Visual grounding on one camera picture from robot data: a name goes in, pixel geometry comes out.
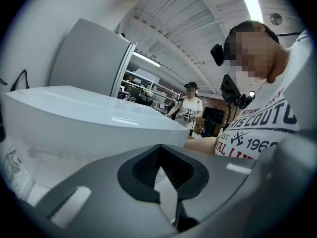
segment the graphic t-shirt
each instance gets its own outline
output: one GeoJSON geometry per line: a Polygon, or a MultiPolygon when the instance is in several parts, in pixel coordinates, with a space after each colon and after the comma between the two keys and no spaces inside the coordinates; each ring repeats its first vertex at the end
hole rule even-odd
{"type": "Polygon", "coordinates": [[[183,114],[185,114],[188,110],[192,110],[196,115],[197,112],[202,112],[203,111],[203,103],[200,99],[198,99],[197,97],[195,97],[195,101],[194,102],[190,102],[187,99],[187,96],[183,97],[184,101],[183,103],[179,102],[180,104],[180,109],[179,112],[176,115],[176,119],[175,121],[178,122],[179,124],[185,126],[188,129],[194,129],[195,125],[196,125],[196,118],[194,120],[191,121],[185,121],[184,117],[182,116],[183,114]]]}
{"type": "Polygon", "coordinates": [[[215,149],[217,155],[257,159],[263,149],[299,130],[283,91],[300,73],[313,46],[312,38],[304,31],[290,48],[290,59],[284,72],[274,83],[265,82],[253,101],[220,135],[215,149]]]}

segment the black cap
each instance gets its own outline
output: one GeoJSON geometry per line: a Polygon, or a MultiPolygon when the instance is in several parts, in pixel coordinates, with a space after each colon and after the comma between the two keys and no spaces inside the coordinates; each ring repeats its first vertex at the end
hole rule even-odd
{"type": "Polygon", "coordinates": [[[188,88],[188,87],[194,87],[195,89],[199,89],[197,87],[197,84],[195,82],[189,82],[187,84],[184,85],[185,88],[188,88]]]}

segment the black camera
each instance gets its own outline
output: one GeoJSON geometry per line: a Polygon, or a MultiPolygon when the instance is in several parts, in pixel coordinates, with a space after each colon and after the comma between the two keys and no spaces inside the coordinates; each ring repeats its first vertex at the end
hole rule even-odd
{"type": "Polygon", "coordinates": [[[252,97],[248,96],[246,97],[245,94],[242,94],[239,92],[237,86],[229,76],[229,74],[226,74],[223,77],[223,81],[221,84],[221,92],[222,97],[226,101],[228,105],[233,103],[236,107],[239,107],[240,109],[244,109],[252,102],[252,97]]]}
{"type": "Polygon", "coordinates": [[[216,62],[216,64],[218,66],[222,66],[223,62],[224,62],[224,52],[222,49],[222,46],[220,44],[216,44],[212,50],[210,50],[210,53],[214,59],[214,61],[216,62]]]}

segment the refrigerator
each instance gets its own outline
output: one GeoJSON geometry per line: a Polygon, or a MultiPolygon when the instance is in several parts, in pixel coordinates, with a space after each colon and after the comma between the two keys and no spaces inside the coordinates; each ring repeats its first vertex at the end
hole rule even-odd
{"type": "Polygon", "coordinates": [[[70,85],[117,97],[136,44],[79,19],[55,60],[49,86],[70,85]]]}

